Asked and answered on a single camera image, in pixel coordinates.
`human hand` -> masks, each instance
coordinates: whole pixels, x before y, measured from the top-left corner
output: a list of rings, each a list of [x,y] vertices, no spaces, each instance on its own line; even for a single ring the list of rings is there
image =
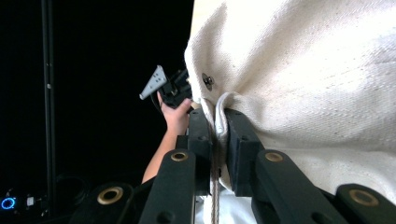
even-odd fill
[[[158,91],[157,97],[160,102],[161,111],[166,120],[167,131],[175,135],[184,135],[189,127],[189,114],[187,111],[191,108],[191,100],[184,99],[184,101],[174,109],[163,104],[163,99]]]

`white canvas fabric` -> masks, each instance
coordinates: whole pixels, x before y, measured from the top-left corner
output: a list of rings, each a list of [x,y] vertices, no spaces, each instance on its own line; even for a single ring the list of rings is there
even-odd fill
[[[225,188],[231,108],[316,186],[362,184],[396,203],[395,1],[223,0],[185,61],[220,142]]]

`blue led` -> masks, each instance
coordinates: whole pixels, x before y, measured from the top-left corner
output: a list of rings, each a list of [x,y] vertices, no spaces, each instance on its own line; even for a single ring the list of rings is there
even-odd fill
[[[3,208],[4,210],[12,209],[14,208],[14,205],[15,205],[15,199],[13,198],[5,198],[1,202],[1,208]]]

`black background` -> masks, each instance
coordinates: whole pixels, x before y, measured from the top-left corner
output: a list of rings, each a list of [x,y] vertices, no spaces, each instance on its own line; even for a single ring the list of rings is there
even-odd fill
[[[136,186],[165,131],[138,95],[157,64],[185,68],[193,1],[51,3],[56,175]],[[41,13],[39,0],[0,3],[0,197],[47,187]]]

